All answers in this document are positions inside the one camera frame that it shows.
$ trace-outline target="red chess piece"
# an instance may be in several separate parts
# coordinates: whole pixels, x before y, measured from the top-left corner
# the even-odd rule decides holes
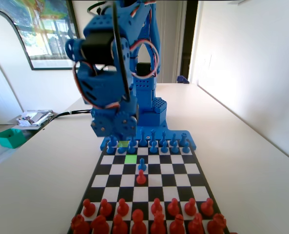
[[[179,206],[177,199],[173,198],[171,203],[167,206],[168,213],[172,216],[179,214]]]
[[[196,213],[194,219],[188,225],[189,234],[204,234],[202,215]]]
[[[108,234],[110,231],[109,224],[103,215],[97,216],[90,224],[93,234]]]
[[[72,218],[71,229],[73,234],[89,234],[90,227],[82,215],[78,214]]]
[[[128,227],[127,223],[125,223],[120,214],[115,215],[114,219],[114,226],[113,226],[113,234],[127,234]]]
[[[111,212],[112,212],[111,204],[108,203],[106,199],[102,199],[101,200],[100,214],[107,217],[111,214]]]
[[[181,214],[177,214],[174,221],[170,224],[170,234],[184,234],[185,229],[183,227],[183,221],[183,216]]]
[[[145,184],[146,182],[146,177],[143,174],[143,170],[139,171],[139,175],[136,177],[136,182],[138,184]]]
[[[194,198],[190,198],[189,202],[187,202],[187,204],[184,205],[184,211],[189,216],[193,216],[196,213]]]
[[[222,214],[215,214],[211,221],[207,224],[209,234],[223,234],[223,230],[227,226],[227,221]]]
[[[129,211],[129,206],[125,202],[125,199],[121,198],[119,201],[119,207],[117,208],[117,213],[119,213],[121,216],[125,216]]]
[[[151,234],[165,234],[164,215],[162,211],[156,211],[154,214],[154,223],[151,225]]]
[[[143,212],[140,209],[136,209],[133,212],[134,225],[132,227],[132,234],[146,234],[146,226],[143,223]]]
[[[84,205],[84,216],[86,217],[90,217],[92,216],[95,211],[96,211],[96,206],[94,205],[94,203],[90,203],[90,200],[89,199],[85,199],[84,202],[83,202],[83,205]]]
[[[201,204],[201,211],[206,216],[212,216],[213,214],[213,200],[211,198],[207,198],[205,202]]]
[[[152,211],[152,214],[155,214],[156,211],[162,211],[163,208],[162,206],[160,205],[160,201],[158,198],[155,198],[154,199],[154,203],[153,205],[151,206],[151,211]]]

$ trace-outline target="chessboard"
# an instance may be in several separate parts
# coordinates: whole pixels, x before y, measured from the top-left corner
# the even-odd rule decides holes
[[[79,208],[74,215],[81,214],[90,225],[100,215],[100,203],[105,198],[113,208],[112,213],[106,217],[110,233],[112,233],[113,218],[117,214],[119,206],[118,201],[123,198],[129,205],[127,215],[122,217],[127,223],[128,233],[131,234],[131,227],[134,224],[132,213],[136,209],[140,209],[143,212],[143,222],[147,227],[147,233],[150,233],[150,227],[154,222],[151,206],[154,203],[154,199],[159,198],[163,209],[166,233],[169,234],[169,226],[175,220],[175,217],[168,213],[167,206],[173,198],[176,198],[180,209],[179,213],[184,218],[185,231],[189,233],[188,223],[193,220],[194,216],[189,216],[185,213],[184,205],[190,198],[194,198],[196,201],[196,212],[202,214],[203,228],[205,234],[208,234],[207,223],[212,220],[214,214],[220,213],[220,210],[194,150],[191,149],[188,153],[184,153],[182,151],[183,147],[179,147],[179,151],[176,154],[172,153],[171,150],[163,153],[161,151],[162,146],[157,140],[158,150],[156,153],[151,153],[150,144],[146,147],[141,147],[138,143],[139,141],[137,140],[133,154],[129,154],[127,151],[120,154],[117,145],[114,146],[115,150],[111,154],[107,153],[106,147],[104,148],[82,201],[79,203]],[[167,140],[167,147],[169,149],[172,147],[169,140]],[[138,184],[136,181],[141,158],[144,159],[144,163],[147,166],[144,171],[146,177],[144,184]],[[201,204],[207,198],[213,200],[214,213],[209,217],[204,215],[200,209]],[[85,199],[89,199],[96,206],[96,211],[91,217],[86,217],[83,214],[83,201]],[[227,227],[224,229],[224,234],[230,234]]]

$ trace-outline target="framed picture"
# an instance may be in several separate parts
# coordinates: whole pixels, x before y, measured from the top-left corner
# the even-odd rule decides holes
[[[68,39],[79,38],[71,0],[0,0],[0,15],[12,24],[32,70],[71,70]]]

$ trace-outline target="white table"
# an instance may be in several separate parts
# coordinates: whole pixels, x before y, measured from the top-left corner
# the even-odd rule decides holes
[[[289,158],[195,85],[158,84],[230,231],[289,234]],[[78,100],[70,110],[88,109]],[[65,234],[100,156],[91,116],[60,117],[0,164],[0,234]]]

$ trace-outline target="green container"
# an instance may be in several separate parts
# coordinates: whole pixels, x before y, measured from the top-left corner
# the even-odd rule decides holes
[[[19,129],[8,129],[0,133],[0,145],[15,149],[26,142],[23,132]]]

